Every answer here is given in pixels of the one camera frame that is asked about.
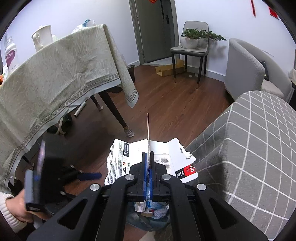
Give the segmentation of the person's left forearm sleeve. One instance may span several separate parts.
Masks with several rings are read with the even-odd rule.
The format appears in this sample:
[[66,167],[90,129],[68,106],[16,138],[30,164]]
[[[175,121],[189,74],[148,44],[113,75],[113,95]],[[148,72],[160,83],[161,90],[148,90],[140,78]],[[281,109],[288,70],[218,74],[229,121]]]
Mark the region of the person's left forearm sleeve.
[[8,199],[12,199],[12,198],[15,198],[15,197],[9,193],[1,192],[0,193],[0,203],[1,203],[0,209],[1,209],[1,213],[4,217],[4,219],[6,220],[6,222],[10,226],[10,228],[14,231],[14,233],[18,233],[19,231],[21,231],[23,228],[25,228],[27,226],[27,223],[19,221],[8,210],[7,205],[6,205],[6,201]]

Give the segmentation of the person's left hand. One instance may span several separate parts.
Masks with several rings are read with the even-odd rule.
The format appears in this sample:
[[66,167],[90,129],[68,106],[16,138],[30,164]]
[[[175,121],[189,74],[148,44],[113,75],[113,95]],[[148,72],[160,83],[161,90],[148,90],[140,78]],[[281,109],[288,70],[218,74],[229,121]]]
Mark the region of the person's left hand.
[[8,211],[21,222],[33,223],[35,216],[42,220],[48,220],[51,218],[47,213],[27,211],[24,189],[17,196],[7,199],[6,207]]

